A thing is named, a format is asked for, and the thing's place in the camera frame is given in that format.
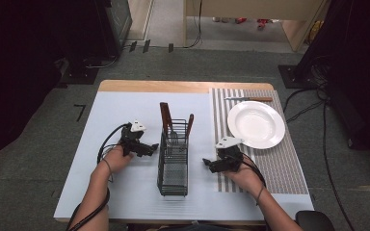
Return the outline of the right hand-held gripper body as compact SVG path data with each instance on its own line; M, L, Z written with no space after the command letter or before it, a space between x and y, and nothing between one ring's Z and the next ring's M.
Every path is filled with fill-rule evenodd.
M243 153L238 147L243 142L242 139L233 137L223 137L215 145L217 155L220 158L217 171L237 171L243 162Z

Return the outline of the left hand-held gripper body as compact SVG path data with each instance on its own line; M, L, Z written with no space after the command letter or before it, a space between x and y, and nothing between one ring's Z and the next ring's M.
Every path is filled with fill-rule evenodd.
M128 155L139 150L147 150L140 142L140 137L144 134L145 127L141 122L135 120L123 126L119 144L123 147L123 153Z

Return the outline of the person's right hand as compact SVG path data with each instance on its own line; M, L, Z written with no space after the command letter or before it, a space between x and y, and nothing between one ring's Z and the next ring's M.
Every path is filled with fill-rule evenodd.
M240 188L249 192L253 197L258 197L264 190L263 183L257 174L245 164L241 164L236 172L225 171L224 175L235 182Z

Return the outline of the person's left hand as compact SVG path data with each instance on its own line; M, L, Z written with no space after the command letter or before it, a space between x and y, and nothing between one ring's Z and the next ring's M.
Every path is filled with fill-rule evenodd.
M127 167L133 157L134 155L132 153L125 155L123 153L123 147L121 145L116 145L107 152L103 159L108 161L112 172L117 173Z

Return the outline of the black wrist band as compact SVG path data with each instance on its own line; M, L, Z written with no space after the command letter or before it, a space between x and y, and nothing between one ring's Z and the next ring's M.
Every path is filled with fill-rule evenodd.
M262 185L262 187L261 187L261 189L260 189L260 191L259 191L259 193L258 193L257 197L255 198L255 205L256 205L256 206L258 206L258 205L259 205L259 199L260 199L260 196L261 196L261 194L262 194L262 192L263 192L263 190L264 190L265 188L266 188L266 187L265 187L264 185Z
M113 172L112 172L110 164L108 163L106 159L103 159L102 161L107 165L109 172L110 172L108 181L111 183L114 183L114 176L113 176Z

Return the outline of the white plate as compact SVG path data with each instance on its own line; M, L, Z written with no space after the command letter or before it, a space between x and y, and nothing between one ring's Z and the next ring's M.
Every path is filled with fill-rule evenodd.
M227 115L230 133L243 144L256 149L268 149L284 138L286 128L281 115L267 104L244 101L233 106Z

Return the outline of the striped grey placemat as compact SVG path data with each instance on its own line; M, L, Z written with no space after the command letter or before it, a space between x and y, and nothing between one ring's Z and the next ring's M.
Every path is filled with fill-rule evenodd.
M272 97L272 102L261 102L275 109L282 117L286 132L283 140L268 149L251 148L243 143L241 151L249 155L258 165L270 193L307 194L308 189L294 144L285 123L278 93L274 90L231 90L212 89L209 91L215 141L223 137L234 137L227 127L230 109L242 100L224 100L225 97Z

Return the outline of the black chair seat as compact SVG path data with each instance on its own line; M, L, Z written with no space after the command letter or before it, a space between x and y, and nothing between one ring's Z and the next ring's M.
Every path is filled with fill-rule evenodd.
M303 231L335 231L330 219L318 211L299 211L296 222Z

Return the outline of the dark cabinet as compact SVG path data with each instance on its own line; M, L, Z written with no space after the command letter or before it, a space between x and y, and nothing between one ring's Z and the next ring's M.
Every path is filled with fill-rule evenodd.
M132 25L128 0L96 0L108 57L118 57Z

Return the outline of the light wooden desk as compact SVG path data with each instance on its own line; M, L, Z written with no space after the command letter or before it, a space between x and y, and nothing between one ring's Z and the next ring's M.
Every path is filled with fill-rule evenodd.
M298 51L316 20L327 12L330 0L183 0L183 44L187 44L187 17L246 17L279 19L293 51Z

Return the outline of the wooden-handled fork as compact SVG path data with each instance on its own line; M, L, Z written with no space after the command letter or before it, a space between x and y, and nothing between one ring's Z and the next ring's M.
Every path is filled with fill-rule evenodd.
M173 130L172 118L169 105L166 102L160 103L160 111L163 122L163 130L165 135L172 140L177 138L176 132Z

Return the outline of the wooden-handled spoon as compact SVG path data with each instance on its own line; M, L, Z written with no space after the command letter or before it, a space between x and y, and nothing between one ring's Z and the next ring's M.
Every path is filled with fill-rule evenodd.
M188 125L187 125L187 130L186 130L186 139L189 138L190 136L190 132L191 132L191 129L192 129L192 125L193 125L193 122L194 122L194 114L190 114L189 115L189 119L188 119Z

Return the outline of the wooden-handled knife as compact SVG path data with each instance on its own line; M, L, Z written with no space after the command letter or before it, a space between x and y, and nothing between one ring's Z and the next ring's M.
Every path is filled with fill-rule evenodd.
M225 97L224 100L272 102L273 98L272 97Z

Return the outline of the black stand base plate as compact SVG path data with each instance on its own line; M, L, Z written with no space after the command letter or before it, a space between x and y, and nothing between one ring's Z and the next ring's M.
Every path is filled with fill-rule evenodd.
M295 65L279 65L277 68L287 89L313 89L306 75Z

